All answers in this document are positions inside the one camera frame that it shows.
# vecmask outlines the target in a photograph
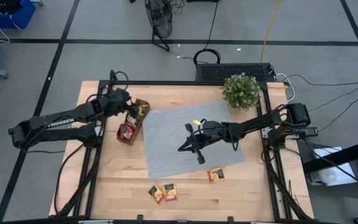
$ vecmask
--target potted plant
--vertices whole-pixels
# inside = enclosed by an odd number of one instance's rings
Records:
[[[233,108],[248,110],[258,105],[259,86],[255,77],[248,77],[245,73],[232,75],[226,79],[221,89],[223,98]]]

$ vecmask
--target wooden table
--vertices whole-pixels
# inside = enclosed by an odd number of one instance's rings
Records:
[[[83,82],[77,104],[84,103],[97,89],[98,82]],[[129,85],[127,90],[134,99],[148,101],[152,110],[222,100],[218,86]],[[287,103],[282,83],[268,83],[268,92],[272,108]],[[263,95],[260,97],[262,111],[266,113]],[[256,109],[244,111],[229,107],[229,111],[233,121],[238,123],[257,116]],[[137,215],[144,215],[145,220],[225,221],[228,216],[233,216],[235,221],[274,221],[266,167],[260,159],[260,131],[250,133],[240,141],[246,161],[224,167],[224,182],[209,184],[205,171],[149,180],[142,130],[132,147],[123,144],[116,139],[117,129],[123,121],[124,114],[108,118],[91,218],[134,220]],[[79,145],[79,141],[68,141],[65,158]],[[286,146],[298,151],[294,140],[287,140]],[[84,151],[76,153],[62,172],[59,209],[78,186]],[[281,157],[287,187],[291,180],[294,198],[306,214],[313,217],[299,155],[282,150]],[[155,184],[167,183],[177,184],[179,200],[154,204],[147,191]],[[83,196],[80,214],[85,211],[87,190]],[[284,218],[282,202],[279,207]]]

